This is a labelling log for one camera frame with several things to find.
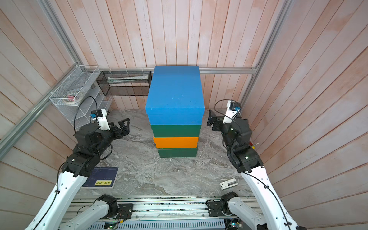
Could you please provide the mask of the orange shoebox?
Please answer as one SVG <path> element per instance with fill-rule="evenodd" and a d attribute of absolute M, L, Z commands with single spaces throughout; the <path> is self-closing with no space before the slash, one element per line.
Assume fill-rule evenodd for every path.
<path fill-rule="evenodd" d="M 153 138 L 158 149 L 193 149 L 197 148 L 199 137 Z"/>

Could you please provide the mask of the blue shoebox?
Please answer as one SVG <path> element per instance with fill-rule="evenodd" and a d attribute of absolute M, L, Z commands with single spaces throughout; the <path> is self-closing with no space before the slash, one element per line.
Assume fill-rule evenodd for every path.
<path fill-rule="evenodd" d="M 201 125 L 205 104 L 199 67 L 155 67 L 145 109 L 151 125 Z"/>

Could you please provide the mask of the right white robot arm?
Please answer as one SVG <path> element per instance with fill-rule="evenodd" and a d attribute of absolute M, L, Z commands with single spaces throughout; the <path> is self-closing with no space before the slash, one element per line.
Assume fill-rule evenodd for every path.
<path fill-rule="evenodd" d="M 252 230 L 303 230 L 282 204 L 259 154 L 252 147 L 248 120 L 234 109 L 226 114 L 210 110 L 207 126 L 221 133 L 231 164 L 250 187 L 262 212 L 245 204 L 235 192 L 222 195 L 219 202 L 211 201 L 208 208 L 228 217 L 235 215 Z"/>

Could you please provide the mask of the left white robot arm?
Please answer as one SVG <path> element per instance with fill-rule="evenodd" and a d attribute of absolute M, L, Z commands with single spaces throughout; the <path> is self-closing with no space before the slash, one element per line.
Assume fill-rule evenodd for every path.
<path fill-rule="evenodd" d="M 81 214 L 62 223 L 75 195 L 103 160 L 102 154 L 112 142 L 128 135 L 130 120 L 121 120 L 115 125 L 106 120 L 89 123 L 75 132 L 77 144 L 72 155 L 60 166 L 57 182 L 42 208 L 27 226 L 28 230 L 85 230 L 101 218 L 120 219 L 117 199 L 102 195 Z"/>

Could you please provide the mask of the paper in mesh basket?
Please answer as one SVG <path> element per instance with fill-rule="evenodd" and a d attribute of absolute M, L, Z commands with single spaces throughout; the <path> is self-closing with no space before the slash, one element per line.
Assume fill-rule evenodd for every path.
<path fill-rule="evenodd" d="M 121 78 L 113 78 L 109 77 L 107 82 L 112 83 L 145 83 L 150 79 L 149 75 L 139 75 L 133 77 L 121 77 Z"/>

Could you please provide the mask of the dark blue notebook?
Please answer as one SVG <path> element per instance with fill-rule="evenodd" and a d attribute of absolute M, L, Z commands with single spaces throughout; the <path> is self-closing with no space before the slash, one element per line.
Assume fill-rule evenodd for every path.
<path fill-rule="evenodd" d="M 119 167 L 95 167 L 82 188 L 113 188 Z"/>

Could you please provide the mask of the tape roll in shelf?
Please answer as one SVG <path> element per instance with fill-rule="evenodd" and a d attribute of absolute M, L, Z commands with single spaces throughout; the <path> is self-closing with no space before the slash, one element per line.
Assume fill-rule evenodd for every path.
<path fill-rule="evenodd" d="M 78 104 L 82 98 L 83 98 L 82 93 L 70 92 L 62 100 L 65 104 Z"/>

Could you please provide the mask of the white stapler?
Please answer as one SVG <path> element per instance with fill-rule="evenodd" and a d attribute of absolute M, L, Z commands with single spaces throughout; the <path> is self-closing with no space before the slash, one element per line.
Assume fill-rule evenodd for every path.
<path fill-rule="evenodd" d="M 238 185 L 238 182 L 235 178 L 232 178 L 230 180 L 226 180 L 226 181 L 221 182 L 219 184 L 221 190 L 229 189 L 229 188 L 235 187 L 237 185 Z"/>

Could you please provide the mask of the black mesh wall basket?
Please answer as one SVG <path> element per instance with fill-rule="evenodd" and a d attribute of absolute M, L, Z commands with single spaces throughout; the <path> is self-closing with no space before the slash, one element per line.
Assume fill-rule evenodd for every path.
<path fill-rule="evenodd" d="M 133 77 L 149 75 L 149 81 L 145 83 L 108 83 L 109 77 Z M 96 82 L 105 96 L 147 96 L 149 94 L 152 74 L 150 71 L 102 71 Z"/>

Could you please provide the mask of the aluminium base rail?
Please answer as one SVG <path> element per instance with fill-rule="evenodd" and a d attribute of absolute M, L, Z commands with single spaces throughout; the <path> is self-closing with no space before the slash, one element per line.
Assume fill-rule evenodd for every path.
<path fill-rule="evenodd" d="M 50 204 L 48 213 L 41 216 L 42 221 L 34 223 L 39 223 L 43 230 L 66 228 L 82 230 L 102 218 L 130 219 L 134 213 L 138 213 L 146 219 L 159 215 L 164 217 L 170 215 L 199 217 L 207 210 L 211 217 L 237 216 L 254 230 L 292 230 L 297 227 L 297 223 L 288 215 L 280 200 L 276 199 L 269 190 L 266 190 L 266 195 L 266 206 L 261 208 L 261 213 L 244 203 L 234 192 L 223 195 L 220 201 L 210 199 L 206 202 L 195 200 L 158 204 L 142 203 L 138 205 L 138 209 L 135 209 L 133 204 L 119 204 L 115 197 L 103 195 L 97 198 L 88 209 L 66 223 L 61 221 L 71 202 L 58 195 L 56 200 Z"/>

